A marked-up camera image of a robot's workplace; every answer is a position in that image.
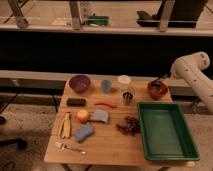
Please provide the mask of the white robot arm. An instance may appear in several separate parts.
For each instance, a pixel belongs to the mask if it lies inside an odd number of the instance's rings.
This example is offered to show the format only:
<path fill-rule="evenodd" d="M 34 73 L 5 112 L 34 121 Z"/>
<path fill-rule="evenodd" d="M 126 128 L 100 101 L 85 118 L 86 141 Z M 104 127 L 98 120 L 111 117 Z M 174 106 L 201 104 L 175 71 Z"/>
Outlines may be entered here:
<path fill-rule="evenodd" d="M 196 52 L 177 58 L 171 66 L 170 73 L 171 78 L 184 79 L 213 114 L 213 80 L 203 73 L 209 65 L 208 54 Z"/>

